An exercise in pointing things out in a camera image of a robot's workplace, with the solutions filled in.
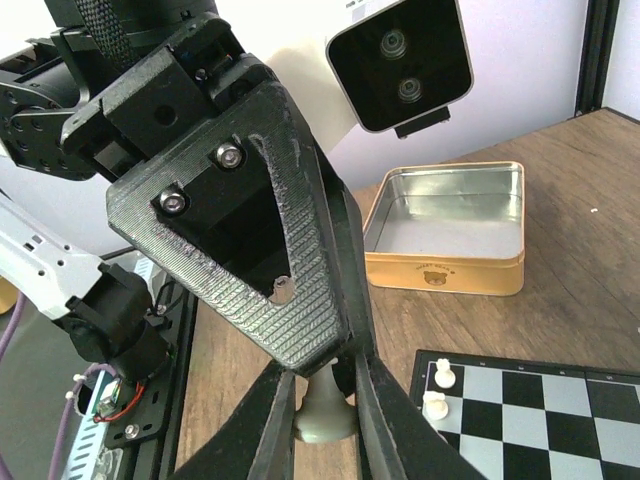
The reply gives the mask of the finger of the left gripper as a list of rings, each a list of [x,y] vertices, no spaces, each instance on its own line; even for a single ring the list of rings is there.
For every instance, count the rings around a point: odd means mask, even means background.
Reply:
[[[375,351],[361,214],[309,130],[299,131],[299,358]]]
[[[309,375],[348,337],[321,157],[292,97],[265,82],[115,182],[109,224]]]

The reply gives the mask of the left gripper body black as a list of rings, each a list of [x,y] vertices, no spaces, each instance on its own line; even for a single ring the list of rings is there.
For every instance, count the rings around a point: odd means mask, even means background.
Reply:
[[[115,181],[125,171],[100,159],[103,150],[115,145],[116,161],[149,160],[272,78],[272,69],[244,51],[228,22],[201,14],[66,120],[62,150]]]

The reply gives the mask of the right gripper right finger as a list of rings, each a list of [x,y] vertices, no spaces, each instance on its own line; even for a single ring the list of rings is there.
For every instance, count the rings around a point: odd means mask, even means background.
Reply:
[[[359,479],[481,479],[424,419],[377,357],[355,360]]]

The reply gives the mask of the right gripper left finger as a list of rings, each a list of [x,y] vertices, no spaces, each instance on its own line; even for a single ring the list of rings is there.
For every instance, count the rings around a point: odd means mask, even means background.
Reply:
[[[272,361],[174,479],[292,479],[295,375]]]

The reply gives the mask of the white chess piece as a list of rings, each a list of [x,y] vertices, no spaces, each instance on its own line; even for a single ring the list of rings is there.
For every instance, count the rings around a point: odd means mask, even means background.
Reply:
[[[437,391],[426,391],[423,394],[423,414],[428,420],[439,421],[449,413],[446,395]]]
[[[309,444],[344,440],[357,431],[357,414],[334,378],[332,360],[308,379],[307,390],[294,416],[294,436]]]

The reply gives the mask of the white chess pawn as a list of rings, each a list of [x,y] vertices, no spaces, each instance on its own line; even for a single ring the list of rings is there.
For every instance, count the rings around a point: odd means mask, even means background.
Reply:
[[[456,374],[453,372],[448,359],[440,358],[436,361],[434,380],[436,385],[442,389],[449,389],[455,385]]]

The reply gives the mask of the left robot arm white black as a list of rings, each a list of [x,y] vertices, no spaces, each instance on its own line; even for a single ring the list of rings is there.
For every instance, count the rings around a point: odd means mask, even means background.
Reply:
[[[118,190],[148,179],[148,199],[124,194],[114,208],[127,218],[124,237],[199,297],[220,266],[225,283],[243,281],[256,302],[272,279],[300,279],[310,260],[293,246],[311,219],[294,221],[280,197],[289,178],[273,182],[273,167],[298,174],[263,138],[227,136],[238,147],[237,167],[205,157],[205,177],[172,177],[179,154],[203,140],[197,127],[224,120],[255,130],[258,120],[234,112],[248,102],[273,101],[266,119],[310,160],[310,186],[291,197],[321,214],[331,269],[321,281],[342,286],[361,266],[355,202],[325,150],[354,125],[346,96],[324,57],[325,1],[262,1],[251,12],[268,58],[247,54],[212,1],[51,1],[56,32],[1,63],[1,146],[32,174],[56,176],[44,188],[35,178],[3,178],[7,206],[23,206],[48,226],[77,239],[101,233],[98,211],[69,187],[103,175]]]

